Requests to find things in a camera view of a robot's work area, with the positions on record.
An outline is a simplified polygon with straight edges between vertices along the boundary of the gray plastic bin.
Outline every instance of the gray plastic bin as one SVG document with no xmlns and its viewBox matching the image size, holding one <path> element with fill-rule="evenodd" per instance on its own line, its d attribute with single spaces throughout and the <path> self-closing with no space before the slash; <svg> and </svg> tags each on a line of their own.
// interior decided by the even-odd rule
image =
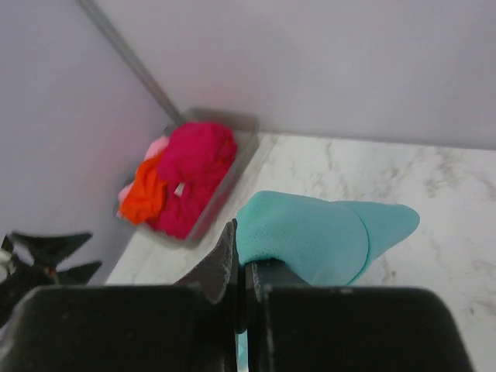
<svg viewBox="0 0 496 372">
<path fill-rule="evenodd" d="M 226 203 L 226 200 L 234 188 L 234 185 L 239 180 L 239 177 L 244 172 L 246 166 L 251 158 L 257 151 L 258 142 L 258 129 L 259 122 L 256 116 L 247 115 L 238 112 L 224 112 L 210 108 L 191 108 L 183 113 L 182 117 L 186 122 L 219 122 L 224 126 L 231 128 L 233 131 L 234 139 L 238 144 L 238 152 L 236 159 L 232 163 L 229 171 L 216 188 L 212 198 L 207 206 L 200 214 L 198 221 L 189 232 L 184 240 L 175 239 L 168 236 L 165 232 L 153 231 L 147 224 L 137 225 L 139 229 L 149 230 L 153 234 L 157 234 L 160 238 L 166 239 L 171 242 L 180 243 L 182 245 L 196 245 L 202 237 L 207 233 L 211 224 L 214 222 L 218 213 Z M 165 133 L 170 135 L 174 131 L 174 126 L 168 126 Z M 129 179 L 129 183 L 133 180 L 134 176 Z M 117 216 L 119 210 L 119 203 L 115 205 L 114 214 Z"/>
</svg>

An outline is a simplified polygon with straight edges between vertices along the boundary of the container of clothes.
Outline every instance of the container of clothes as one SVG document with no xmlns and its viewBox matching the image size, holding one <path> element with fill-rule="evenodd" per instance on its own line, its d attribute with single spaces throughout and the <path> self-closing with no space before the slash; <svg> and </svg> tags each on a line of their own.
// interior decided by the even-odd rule
<svg viewBox="0 0 496 372">
<path fill-rule="evenodd" d="M 256 117 L 206 108 L 154 140 L 118 194 L 116 215 L 167 239 L 208 231 L 258 147 Z"/>
</svg>

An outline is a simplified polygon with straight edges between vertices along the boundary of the marble table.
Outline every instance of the marble table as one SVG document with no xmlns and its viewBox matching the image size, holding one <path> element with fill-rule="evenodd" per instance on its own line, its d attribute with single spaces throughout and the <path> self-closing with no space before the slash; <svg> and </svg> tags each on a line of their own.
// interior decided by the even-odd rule
<svg viewBox="0 0 496 372">
<path fill-rule="evenodd" d="M 137 232 L 108 284 L 174 283 L 257 191 L 401 203 L 419 228 L 356 285 L 428 288 L 448 305 L 479 372 L 496 370 L 496 152 L 260 134 L 260 148 L 195 249 Z"/>
</svg>

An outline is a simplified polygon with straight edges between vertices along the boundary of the cloth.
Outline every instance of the cloth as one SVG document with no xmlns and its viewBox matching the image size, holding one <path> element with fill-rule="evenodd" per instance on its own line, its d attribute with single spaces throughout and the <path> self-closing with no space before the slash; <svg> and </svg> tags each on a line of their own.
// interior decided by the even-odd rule
<svg viewBox="0 0 496 372">
<path fill-rule="evenodd" d="M 166 200 L 167 182 L 158 177 L 157 165 L 164 150 L 141 163 L 119 214 L 137 225 L 160 215 Z"/>
<path fill-rule="evenodd" d="M 382 253 L 412 234 L 419 215 L 404 205 L 323 201 L 262 191 L 236 216 L 239 263 L 276 258 L 309 284 L 346 285 Z M 247 366 L 246 333 L 239 365 Z"/>
<path fill-rule="evenodd" d="M 167 181 L 167 202 L 153 229 L 184 239 L 236 158 L 231 129 L 215 122 L 189 122 L 174 130 L 157 171 Z"/>
<path fill-rule="evenodd" d="M 167 136 L 162 136 L 162 137 L 155 139 L 151 143 L 151 145 L 148 147 L 148 150 L 146 151 L 144 160 L 148 160 L 152 157 L 155 157 L 163 149 L 165 149 L 168 144 L 169 144 L 169 138 Z M 122 202 L 124 202 L 124 199 L 128 195 L 129 191 L 131 191 L 132 186 L 133 186 L 133 183 L 131 182 L 130 184 L 124 186 L 124 188 L 119 192 L 119 194 L 117 195 L 117 199 L 119 200 L 119 204 L 122 204 Z"/>
</svg>

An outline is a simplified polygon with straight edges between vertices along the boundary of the white wall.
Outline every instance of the white wall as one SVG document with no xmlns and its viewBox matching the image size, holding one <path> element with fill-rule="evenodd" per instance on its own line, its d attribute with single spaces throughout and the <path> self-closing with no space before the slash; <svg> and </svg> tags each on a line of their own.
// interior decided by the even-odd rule
<svg viewBox="0 0 496 372">
<path fill-rule="evenodd" d="M 90 230 L 64 266 L 102 260 L 133 229 L 116 195 L 167 117 L 74 1 L 0 1 L 0 239 Z"/>
<path fill-rule="evenodd" d="M 181 109 L 496 149 L 494 0 L 97 0 Z"/>
</svg>

